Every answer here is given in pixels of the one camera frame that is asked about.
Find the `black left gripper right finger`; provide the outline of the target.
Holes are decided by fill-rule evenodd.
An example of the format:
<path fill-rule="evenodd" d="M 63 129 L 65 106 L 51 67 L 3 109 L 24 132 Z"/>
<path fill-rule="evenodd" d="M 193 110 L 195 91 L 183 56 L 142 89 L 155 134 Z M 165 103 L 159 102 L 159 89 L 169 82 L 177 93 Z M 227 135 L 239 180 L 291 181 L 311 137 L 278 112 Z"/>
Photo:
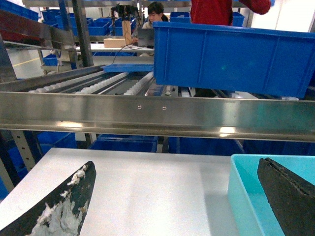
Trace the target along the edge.
<path fill-rule="evenodd" d="M 261 158 L 258 180 L 284 235 L 315 234 L 315 185 L 271 158 Z"/>

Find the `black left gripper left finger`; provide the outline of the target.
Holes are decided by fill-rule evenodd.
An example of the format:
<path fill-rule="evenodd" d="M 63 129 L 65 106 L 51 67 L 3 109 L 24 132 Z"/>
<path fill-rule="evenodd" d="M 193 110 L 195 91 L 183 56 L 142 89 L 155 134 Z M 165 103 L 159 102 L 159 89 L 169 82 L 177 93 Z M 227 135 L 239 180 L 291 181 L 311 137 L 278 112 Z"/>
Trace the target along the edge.
<path fill-rule="evenodd" d="M 96 179 L 88 161 L 31 209 L 1 229 L 2 236 L 78 236 Z"/>

